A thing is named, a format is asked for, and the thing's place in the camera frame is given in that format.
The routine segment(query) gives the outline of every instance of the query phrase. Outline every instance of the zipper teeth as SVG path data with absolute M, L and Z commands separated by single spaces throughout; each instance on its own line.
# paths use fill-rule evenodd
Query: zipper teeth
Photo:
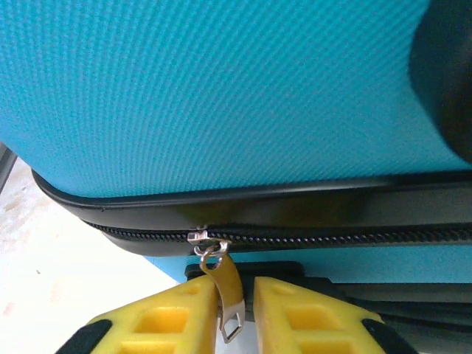
M 230 240 L 236 244 L 258 244 L 282 248 L 356 245 L 378 243 L 438 243 L 471 241 L 472 229 L 447 229 L 434 231 L 399 231 L 399 232 L 366 232 L 348 235 L 325 235 L 315 237 L 259 237 L 242 236 L 221 232 L 209 232 L 209 236 Z
M 131 232 L 100 226 L 94 223 L 88 225 L 114 237 L 126 240 L 155 240 L 159 242 L 187 242 L 187 232 Z M 324 235 L 313 237 L 284 237 L 243 235 L 244 232 L 208 231 L 210 238 L 229 240 L 238 245 L 273 246 L 280 248 L 296 248 L 331 245 L 366 245 L 380 243 L 444 243 L 471 241 L 472 228 L 448 228 L 436 230 L 407 230 L 391 232 L 364 232 L 347 235 Z
M 101 232 L 105 232 L 107 234 L 113 235 L 118 238 L 122 238 L 125 240 L 154 240 L 154 241 L 161 241 L 161 242 L 187 242 L 187 233 L 173 233 L 173 232 L 149 232 L 149 231 L 142 231 L 142 232 L 130 232 L 124 231 L 119 229 L 114 229 L 112 227 L 101 226 L 95 223 L 87 223 L 89 226 L 94 227 L 95 229 L 100 230 Z

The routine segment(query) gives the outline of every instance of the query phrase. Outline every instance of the yellow plastic part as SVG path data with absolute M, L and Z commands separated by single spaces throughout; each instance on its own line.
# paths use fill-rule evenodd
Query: yellow plastic part
M 268 277 L 254 284 L 260 354 L 384 354 L 362 319 L 379 315 Z
M 208 276 L 96 317 L 113 322 L 92 354 L 213 354 L 218 298 Z

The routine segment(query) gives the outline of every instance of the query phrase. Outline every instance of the zipper pull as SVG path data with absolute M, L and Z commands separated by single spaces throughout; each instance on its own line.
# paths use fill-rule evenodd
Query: zipper pull
M 221 299 L 220 331 L 225 343 L 232 341 L 243 329 L 246 307 L 243 297 L 243 285 L 236 265 L 228 255 L 230 242 L 217 238 L 208 237 L 206 230 L 191 232 L 187 237 L 188 241 L 195 246 L 194 252 L 200 256 L 200 269 L 208 275 L 218 288 Z M 210 258 L 217 258 L 215 264 L 208 264 Z M 225 324 L 236 315 L 237 327 L 229 334 L 226 334 Z

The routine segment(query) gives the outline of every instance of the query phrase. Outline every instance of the suitcase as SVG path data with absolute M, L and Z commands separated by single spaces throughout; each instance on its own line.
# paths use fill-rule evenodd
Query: suitcase
M 0 140 L 47 195 L 179 281 L 200 232 L 237 263 L 294 261 L 368 299 L 470 303 L 471 14 L 4 2 Z

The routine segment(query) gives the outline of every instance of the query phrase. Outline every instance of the teal fabric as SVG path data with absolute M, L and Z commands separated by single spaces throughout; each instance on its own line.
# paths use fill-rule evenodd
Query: teal fabric
M 337 283 L 472 283 L 472 246 L 350 247 L 237 254 L 235 262 L 295 260 L 309 277 Z M 147 257 L 179 282 L 198 257 Z
M 427 0 L 0 2 L 0 141 L 116 197 L 468 168 L 410 88 Z

